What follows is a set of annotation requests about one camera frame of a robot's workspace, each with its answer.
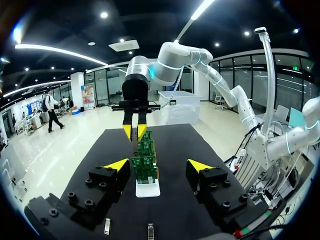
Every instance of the yellow triangular marker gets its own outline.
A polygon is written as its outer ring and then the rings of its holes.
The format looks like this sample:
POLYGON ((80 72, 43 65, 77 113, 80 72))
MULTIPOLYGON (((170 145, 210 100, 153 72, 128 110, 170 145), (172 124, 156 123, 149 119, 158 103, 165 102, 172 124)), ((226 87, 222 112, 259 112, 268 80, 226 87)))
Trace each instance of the yellow triangular marker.
POLYGON ((201 162, 192 160, 192 159, 188 159, 188 161, 192 164, 192 166, 194 167, 194 169, 199 173, 200 170, 204 170, 204 169, 215 169, 215 167, 212 166, 208 166, 205 165, 201 162))
POLYGON ((138 124, 138 141, 141 141, 146 131, 147 131, 147 124, 138 124))
POLYGON ((119 172, 119 170, 123 167, 123 165, 125 165, 126 161, 129 161, 128 158, 111 163, 107 166, 103 166, 103 168, 112 168, 112 169, 116 169, 117 172, 119 172))
POLYGON ((126 136, 131 141, 131 125, 130 124, 123 124, 122 126, 123 126, 123 129, 124 129, 126 136))

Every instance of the white column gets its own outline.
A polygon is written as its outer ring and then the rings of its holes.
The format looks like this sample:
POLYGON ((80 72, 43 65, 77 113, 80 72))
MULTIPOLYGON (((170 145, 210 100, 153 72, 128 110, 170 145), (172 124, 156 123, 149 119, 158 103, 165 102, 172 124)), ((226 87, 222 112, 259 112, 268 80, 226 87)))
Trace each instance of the white column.
POLYGON ((83 72, 76 72, 70 76, 71 79, 71 92, 74 106, 81 108, 84 106, 82 98, 81 86, 85 84, 85 78, 83 72))
POLYGON ((209 100, 209 80, 201 72, 194 72, 194 94, 201 97, 200 101, 209 100))

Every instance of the black pants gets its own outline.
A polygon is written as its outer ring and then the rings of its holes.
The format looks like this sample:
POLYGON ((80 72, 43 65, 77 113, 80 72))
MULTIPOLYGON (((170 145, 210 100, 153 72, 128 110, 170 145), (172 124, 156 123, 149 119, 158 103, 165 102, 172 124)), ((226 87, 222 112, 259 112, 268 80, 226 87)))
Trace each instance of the black pants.
POLYGON ((48 129, 49 133, 52 131, 52 121, 58 124, 60 128, 64 126, 61 122, 59 122, 57 115, 53 109, 51 111, 48 111, 48 114, 49 114, 49 129, 48 129))

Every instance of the backpack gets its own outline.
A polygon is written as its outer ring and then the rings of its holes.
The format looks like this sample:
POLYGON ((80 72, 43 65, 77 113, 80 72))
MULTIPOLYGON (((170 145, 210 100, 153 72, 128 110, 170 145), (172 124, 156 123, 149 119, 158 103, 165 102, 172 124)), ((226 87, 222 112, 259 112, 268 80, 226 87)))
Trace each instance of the backpack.
POLYGON ((42 109, 42 112, 47 112, 48 111, 48 108, 46 106, 46 97, 49 96, 48 94, 43 94, 42 95, 42 106, 41 106, 41 109, 42 109))

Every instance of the black bolt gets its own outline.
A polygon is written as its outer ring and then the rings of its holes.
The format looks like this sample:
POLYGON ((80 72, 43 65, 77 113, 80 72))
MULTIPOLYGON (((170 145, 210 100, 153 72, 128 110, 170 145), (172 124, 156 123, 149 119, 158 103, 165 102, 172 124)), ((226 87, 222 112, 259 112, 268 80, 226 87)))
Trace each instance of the black bolt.
POLYGON ((86 184, 92 184, 92 180, 90 178, 88 178, 87 180, 85 180, 86 184))
POLYGON ((248 194, 244 193, 240 196, 240 202, 244 203, 248 200, 248 194))
POLYGON ((56 217, 56 216, 59 215, 59 212, 58 212, 58 210, 56 208, 51 208, 49 210, 49 214, 50 214, 51 217, 56 217))
POLYGON ((69 200, 76 200, 76 199, 77 199, 77 196, 76 196, 76 194, 75 194, 73 191, 70 191, 70 192, 68 193, 68 198, 69 198, 69 200))
POLYGON ((49 220, 46 217, 41 217, 40 218, 40 223, 44 226, 47 226, 49 224, 49 220))
POLYGON ((88 199, 88 200, 85 200, 85 201, 84 201, 84 205, 85 205, 87 208, 93 208, 93 206, 95 205, 95 203, 94 203, 92 200, 88 199))
POLYGON ((223 209, 227 210, 230 208, 230 202, 228 201, 225 201, 224 203, 222 203, 221 205, 223 207, 223 209))
POLYGON ((215 189, 216 187, 217 187, 217 184, 215 184, 215 183, 210 184, 210 188, 215 189))
POLYGON ((99 186, 100 186, 101 188, 104 188, 104 187, 107 186, 107 184, 106 184, 105 182, 100 182, 100 183, 99 183, 99 186))
POLYGON ((225 187, 230 187, 230 185, 231 185, 230 180, 225 180, 225 181, 223 182, 223 186, 225 186, 225 187))

